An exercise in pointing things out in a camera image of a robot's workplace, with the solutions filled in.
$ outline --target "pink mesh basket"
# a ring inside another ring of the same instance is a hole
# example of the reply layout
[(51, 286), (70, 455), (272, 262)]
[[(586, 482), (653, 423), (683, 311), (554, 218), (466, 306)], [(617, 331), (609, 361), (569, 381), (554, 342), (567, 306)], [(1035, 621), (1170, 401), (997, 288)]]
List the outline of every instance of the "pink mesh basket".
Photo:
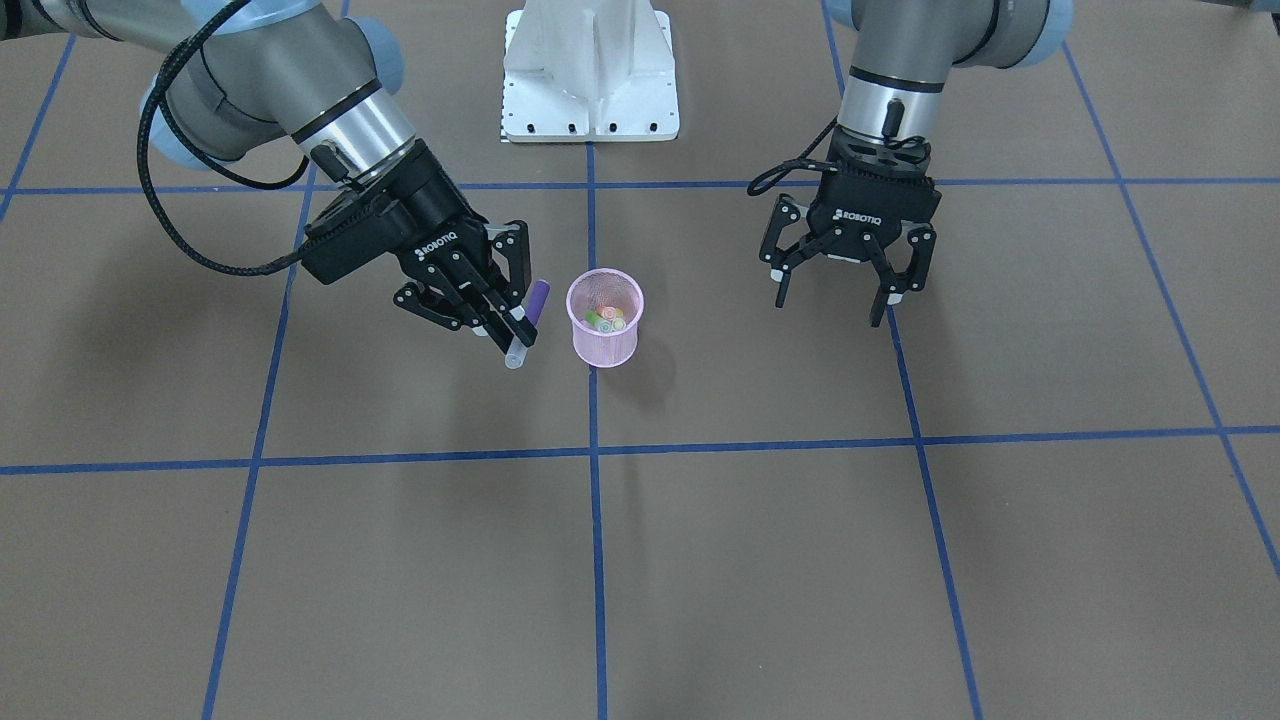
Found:
[[(600, 332), (586, 322), (586, 314), (600, 307), (616, 307), (626, 328)], [(564, 309), (573, 325), (573, 350), (595, 368), (617, 368), (636, 351), (636, 327), (644, 315), (644, 292), (636, 281), (621, 272), (600, 268), (582, 274), (570, 286)]]

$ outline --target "purple marker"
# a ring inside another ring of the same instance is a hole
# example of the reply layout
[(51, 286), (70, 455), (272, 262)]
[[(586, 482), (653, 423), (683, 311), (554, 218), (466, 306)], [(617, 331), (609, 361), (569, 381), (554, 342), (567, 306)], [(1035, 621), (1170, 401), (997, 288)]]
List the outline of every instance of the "purple marker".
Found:
[[(547, 305), (547, 296), (550, 295), (550, 292), (552, 292), (550, 283), (548, 283), (547, 281), (535, 282), (534, 287), (529, 291), (529, 297), (525, 299), (525, 302), (529, 307), (527, 309), (517, 307), (516, 310), (512, 311), (512, 314), (515, 315), (521, 310), (524, 310), (525, 316), (529, 318), (529, 322), (532, 323), (534, 327), (536, 328), (538, 320), (541, 319), (543, 316), (543, 305)], [(525, 347), (525, 343), (520, 342), (518, 337), (511, 338), (511, 347), (507, 348), (507, 368), (512, 370), (518, 369), (521, 365), (525, 364), (525, 355), (527, 352), (529, 348)]]

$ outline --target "blue joint cap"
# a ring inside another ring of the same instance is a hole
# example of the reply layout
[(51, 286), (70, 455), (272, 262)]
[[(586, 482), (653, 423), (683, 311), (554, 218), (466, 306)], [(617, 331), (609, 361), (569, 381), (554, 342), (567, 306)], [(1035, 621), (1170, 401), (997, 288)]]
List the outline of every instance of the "blue joint cap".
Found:
[[(227, 24), (214, 35), (232, 35), (266, 27), (301, 15), (320, 4), (321, 0), (253, 0), (232, 15)], [(227, 6), (225, 0), (182, 0), (182, 8), (202, 27), (219, 10)]]
[(822, 0), (822, 6), (827, 9), (827, 14), (831, 15), (832, 20), (837, 23), (858, 29), (854, 26), (854, 1), (855, 0)]
[[(138, 104), (140, 115), (142, 114), (142, 108), (147, 104), (147, 97), (151, 96), (151, 91), (155, 90), (155, 87), (156, 81), (155, 78), (151, 78), (151, 86), (147, 87), (147, 92), (142, 96), (142, 102)], [(168, 122), (165, 122), (164, 113), (161, 113), (159, 108), (156, 109), (156, 119), (151, 123), (150, 140), (152, 147), (159, 150), (165, 158), (173, 160), (178, 165), (192, 170), (209, 169), (209, 165), (201, 163), (200, 158), (192, 155), (191, 150), (187, 150), (187, 146), (178, 140), (178, 136), (173, 133), (173, 128), (169, 127)]]
[(1075, 0), (1050, 0), (1048, 17), (1044, 18), (1044, 29), (1041, 31), (1039, 40), (1032, 46), (1032, 51), (1012, 67), (1029, 68), (1043, 63), (1053, 53), (1057, 53), (1057, 49), (1066, 42), (1074, 20)]
[(396, 35), (374, 18), (349, 19), (356, 23), (360, 32), (365, 33), (365, 41), (374, 53), (374, 72), (378, 73), (378, 79), (387, 92), (396, 95), (404, 86), (404, 54), (401, 53)]

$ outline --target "white mount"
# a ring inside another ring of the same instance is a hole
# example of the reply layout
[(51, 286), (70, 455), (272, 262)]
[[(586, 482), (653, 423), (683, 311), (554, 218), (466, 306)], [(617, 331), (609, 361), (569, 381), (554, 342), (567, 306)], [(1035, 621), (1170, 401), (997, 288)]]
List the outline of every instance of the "white mount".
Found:
[(527, 0), (507, 15), (502, 137), (637, 142), (680, 132), (671, 18), (649, 0)]

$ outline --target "black cable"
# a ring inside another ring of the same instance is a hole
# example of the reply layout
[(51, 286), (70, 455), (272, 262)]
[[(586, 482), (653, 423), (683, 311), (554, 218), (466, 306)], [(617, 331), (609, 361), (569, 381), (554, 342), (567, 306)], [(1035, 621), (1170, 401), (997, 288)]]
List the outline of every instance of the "black cable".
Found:
[(809, 154), (817, 150), (818, 146), (822, 145), (822, 141), (831, 135), (831, 131), (833, 129), (836, 129), (836, 118), (832, 118), (831, 122), (827, 123), (827, 127), (818, 133), (818, 137), (813, 138), (813, 142), (809, 143), (809, 147), (804, 149), (804, 152), (801, 152), (799, 158), (787, 160), (786, 163), (760, 173), (759, 177), (746, 186), (746, 193), (751, 197), (764, 195), (765, 192), (773, 190), (776, 184), (782, 182), (783, 178), (790, 176), (792, 170), (817, 170), (819, 173), (835, 173), (840, 170), (840, 168), (831, 163), (809, 159)]
[(293, 252), (276, 258), (275, 260), (271, 260), (265, 265), (256, 265), (252, 268), (225, 265), (223, 263), (210, 260), (205, 255), (201, 255), (198, 250), (188, 245), (187, 241), (182, 237), (182, 233), (179, 233), (178, 228), (174, 227), (173, 220), (169, 219), (169, 214), (165, 211), (164, 205), (161, 205), (160, 202), (160, 196), (156, 193), (155, 184), (151, 181), (151, 163), (150, 163), (148, 147), (151, 143), (151, 127), (155, 124), (156, 110), (160, 110), (160, 113), (164, 114), (165, 120), (169, 123), (169, 128), (173, 129), (174, 136), (178, 137), (178, 141), (182, 142), (187, 150), (189, 150), (202, 163), (209, 165), (214, 172), (228, 179), (232, 179), (234, 182), (257, 190), (279, 190), (282, 187), (288, 187), (293, 184), (306, 172), (308, 160), (305, 158), (302, 160), (302, 164), (289, 178), (274, 183), (252, 181), (250, 178), (241, 177), (228, 170), (227, 168), (223, 168), (206, 152), (196, 147), (195, 143), (191, 141), (191, 138), (188, 138), (182, 132), (182, 129), (178, 127), (177, 120), (173, 117), (172, 110), (169, 110), (169, 104), (165, 99), (165, 94), (169, 92), (169, 88), (173, 86), (174, 81), (178, 78), (182, 70), (187, 67), (187, 63), (191, 61), (191, 59), (196, 55), (196, 53), (198, 53), (200, 49), (204, 47), (205, 42), (207, 42), (209, 38), (212, 37), (212, 35), (218, 32), (218, 29), (223, 27), (227, 23), (227, 20), (232, 18), (232, 15), (234, 15), (246, 5), (248, 5), (250, 1), (251, 0), (232, 0), (221, 10), (215, 13), (214, 17), (210, 18), (204, 27), (196, 31), (196, 35), (179, 42), (169, 53), (169, 56), (165, 58), (164, 63), (160, 65), (160, 73), (156, 76), (155, 87), (151, 90), (151, 94), (147, 96), (147, 100), (142, 106), (142, 118), (138, 120), (138, 142), (137, 142), (138, 183), (142, 186), (142, 195), (146, 197), (147, 205), (151, 206), (151, 211), (160, 222), (160, 227), (164, 228), (165, 233), (169, 236), (169, 240), (172, 240), (173, 243), (178, 246), (178, 250), (182, 250), (183, 254), (186, 254), (188, 258), (191, 258), (200, 265), (218, 273), (223, 273), (227, 275), (237, 275), (237, 277), (257, 277), (257, 275), (270, 275), (273, 273), (278, 273), (301, 260), (310, 251), (310, 249), (294, 250)]

